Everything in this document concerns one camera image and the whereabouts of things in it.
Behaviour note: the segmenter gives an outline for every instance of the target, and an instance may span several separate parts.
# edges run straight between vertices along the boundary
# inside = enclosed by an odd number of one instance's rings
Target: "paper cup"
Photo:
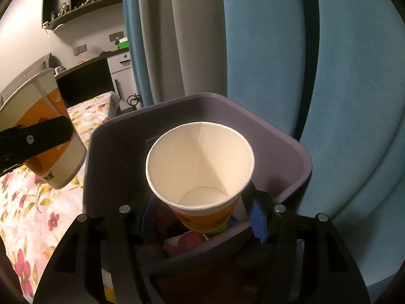
[[[53,69],[25,82],[0,108],[0,131],[66,116],[69,118]],[[25,161],[25,165],[50,186],[60,189],[77,174],[86,158],[86,147],[74,131],[72,139]]]
[[[152,191],[188,229],[200,233],[226,224],[253,169],[249,142],[236,130],[211,122],[168,131],[146,159]]]

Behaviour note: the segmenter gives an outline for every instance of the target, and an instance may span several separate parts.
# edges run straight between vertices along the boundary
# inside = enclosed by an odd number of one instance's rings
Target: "wall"
[[[0,90],[30,64],[51,52],[71,68],[82,60],[115,50],[108,35],[123,31],[122,4],[95,10],[58,28],[50,37],[41,28],[42,0],[13,0],[0,20]],[[88,51],[74,56],[73,48],[87,44]]]

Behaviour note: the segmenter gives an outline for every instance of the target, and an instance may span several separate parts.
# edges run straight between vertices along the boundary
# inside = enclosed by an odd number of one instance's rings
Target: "metal bolt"
[[[286,207],[284,207],[283,205],[275,205],[274,210],[281,213],[286,211]]]
[[[26,139],[27,143],[30,145],[34,142],[34,137],[32,135],[28,135]]]
[[[84,222],[87,219],[87,215],[86,214],[80,214],[78,215],[78,217],[76,218],[76,220],[80,223]]]
[[[131,210],[131,207],[129,205],[123,205],[123,206],[119,207],[119,212],[121,212],[123,214],[127,213],[130,210]]]
[[[329,218],[328,218],[328,215],[319,214],[319,215],[318,215],[318,219],[319,219],[321,222],[327,222]]]

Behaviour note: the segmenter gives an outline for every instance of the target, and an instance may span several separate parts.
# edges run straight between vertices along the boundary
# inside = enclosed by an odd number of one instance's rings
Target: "white cabinet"
[[[119,106],[121,110],[129,108],[130,106],[127,104],[128,97],[138,94],[130,54],[129,52],[123,52],[122,54],[109,57],[107,61],[115,92],[122,100]]]

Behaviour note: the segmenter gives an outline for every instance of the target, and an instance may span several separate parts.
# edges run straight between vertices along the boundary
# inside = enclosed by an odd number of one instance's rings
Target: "bed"
[[[92,132],[115,116],[119,102],[118,95],[109,92],[68,108],[86,147]],[[86,163],[60,190],[53,189],[25,165],[0,178],[0,237],[30,303],[54,249],[83,212],[85,168]],[[105,283],[107,299],[113,301],[111,282]]]

